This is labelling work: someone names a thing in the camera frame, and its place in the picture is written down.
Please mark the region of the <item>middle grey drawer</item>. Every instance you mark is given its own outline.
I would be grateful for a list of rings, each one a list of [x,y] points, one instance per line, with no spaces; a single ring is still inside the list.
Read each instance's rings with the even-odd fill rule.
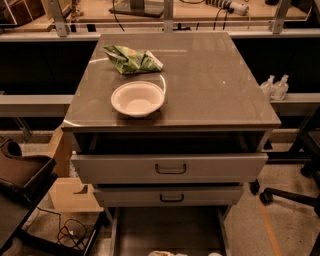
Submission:
[[[105,208],[233,205],[242,193],[241,186],[108,187],[94,190],[96,200]]]

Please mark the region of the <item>black office chair base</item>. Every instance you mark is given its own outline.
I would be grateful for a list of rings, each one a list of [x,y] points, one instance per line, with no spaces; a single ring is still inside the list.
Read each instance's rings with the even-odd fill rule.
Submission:
[[[258,206],[272,253],[269,256],[320,256],[320,113],[306,117],[286,147],[270,140],[272,184],[255,181]]]

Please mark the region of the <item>bottom grey drawer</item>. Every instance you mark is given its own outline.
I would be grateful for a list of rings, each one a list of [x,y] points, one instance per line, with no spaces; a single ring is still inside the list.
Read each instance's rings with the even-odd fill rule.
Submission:
[[[130,207],[115,210],[110,256],[231,256],[221,210],[201,207]]]

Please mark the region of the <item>white paper bowl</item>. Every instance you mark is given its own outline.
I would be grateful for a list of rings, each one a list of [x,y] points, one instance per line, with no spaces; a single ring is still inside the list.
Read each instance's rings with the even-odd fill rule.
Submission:
[[[147,81],[121,85],[111,95],[113,108],[134,118],[146,117],[158,110],[165,101],[166,89]]]

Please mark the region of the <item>cardboard box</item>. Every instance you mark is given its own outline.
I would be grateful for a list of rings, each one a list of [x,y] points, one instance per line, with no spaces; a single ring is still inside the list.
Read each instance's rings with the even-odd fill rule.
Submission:
[[[72,170],[71,139],[60,127],[54,130],[46,153],[56,161],[54,172],[58,178],[49,190],[54,209],[67,213],[102,212],[93,196],[93,187],[83,184]]]

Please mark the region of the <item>black monitor stand base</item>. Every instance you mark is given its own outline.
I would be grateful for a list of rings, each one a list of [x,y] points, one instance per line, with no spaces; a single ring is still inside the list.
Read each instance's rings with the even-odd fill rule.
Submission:
[[[109,11],[113,14],[160,18],[164,13],[164,5],[152,0],[121,0]]]

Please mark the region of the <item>brown chair seat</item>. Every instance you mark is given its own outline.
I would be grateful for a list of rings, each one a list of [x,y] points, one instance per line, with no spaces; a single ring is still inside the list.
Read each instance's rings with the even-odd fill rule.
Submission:
[[[46,155],[23,156],[17,142],[5,139],[0,144],[0,193],[22,204],[32,204],[55,165],[55,160]]]

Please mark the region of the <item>grey drawer cabinet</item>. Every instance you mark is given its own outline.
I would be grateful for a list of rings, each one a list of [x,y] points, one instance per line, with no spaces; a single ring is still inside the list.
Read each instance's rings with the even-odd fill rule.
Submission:
[[[127,82],[96,48],[62,128],[74,155],[265,153],[280,124],[230,37],[222,32],[107,34],[101,45],[151,51],[163,64],[148,80],[166,89],[164,104],[144,118],[116,111],[112,93]],[[90,184],[118,187],[241,186],[242,183]]]

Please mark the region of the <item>green chip bag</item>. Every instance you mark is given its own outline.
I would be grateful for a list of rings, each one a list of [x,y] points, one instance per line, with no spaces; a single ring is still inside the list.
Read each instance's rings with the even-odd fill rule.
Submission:
[[[111,63],[122,75],[161,72],[162,62],[149,50],[135,50],[120,45],[103,47]]]

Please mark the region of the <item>white power strip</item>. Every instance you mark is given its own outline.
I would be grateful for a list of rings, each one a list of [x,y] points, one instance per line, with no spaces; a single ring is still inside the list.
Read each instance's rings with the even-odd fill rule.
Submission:
[[[249,12],[247,4],[238,3],[234,0],[205,0],[205,4],[240,16],[246,16]]]

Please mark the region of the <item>grey drawer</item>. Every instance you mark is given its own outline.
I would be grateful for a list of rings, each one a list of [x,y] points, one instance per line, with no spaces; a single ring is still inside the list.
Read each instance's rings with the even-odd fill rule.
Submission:
[[[201,207],[130,207],[115,210],[110,256],[231,256],[221,210]]]
[[[199,184],[254,181],[265,153],[209,155],[73,155],[83,183]]]
[[[96,200],[105,208],[233,205],[242,193],[241,186],[108,187],[94,190]]]

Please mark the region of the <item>top grey drawer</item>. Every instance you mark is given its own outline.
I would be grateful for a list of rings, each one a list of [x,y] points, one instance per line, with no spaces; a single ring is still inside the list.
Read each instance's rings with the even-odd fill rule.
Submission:
[[[199,184],[254,181],[265,153],[209,155],[73,155],[83,183]]]

